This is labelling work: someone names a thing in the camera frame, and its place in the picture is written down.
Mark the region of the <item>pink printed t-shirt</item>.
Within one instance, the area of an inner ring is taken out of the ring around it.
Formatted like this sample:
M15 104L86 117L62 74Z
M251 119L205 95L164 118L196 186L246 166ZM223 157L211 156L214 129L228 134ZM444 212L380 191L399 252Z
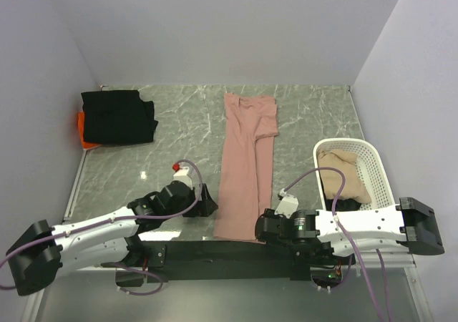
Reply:
M278 135L275 98L226 93L225 140L214 236L252 242L255 224L271 207L274 139Z

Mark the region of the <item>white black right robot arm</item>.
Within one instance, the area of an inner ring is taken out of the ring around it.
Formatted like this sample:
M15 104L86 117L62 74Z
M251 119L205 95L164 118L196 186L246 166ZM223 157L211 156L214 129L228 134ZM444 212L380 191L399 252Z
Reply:
M287 217L267 209L255 224L255 237L323 264L354 254L354 247L361 252L400 248L415 255L444 253L434 210L412 197L385 208L351 212L297 210Z

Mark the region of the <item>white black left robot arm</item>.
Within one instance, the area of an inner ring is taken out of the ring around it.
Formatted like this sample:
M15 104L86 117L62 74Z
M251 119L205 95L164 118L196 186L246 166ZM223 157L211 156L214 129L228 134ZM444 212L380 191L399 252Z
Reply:
M50 226L46 220L33 223L6 252L19 296L28 296L49 286L61 275L92 265L137 268L153 258L140 234L157 230L175 217L207 217L218 206L208 188L190 188L173 181L126 206L84 222Z

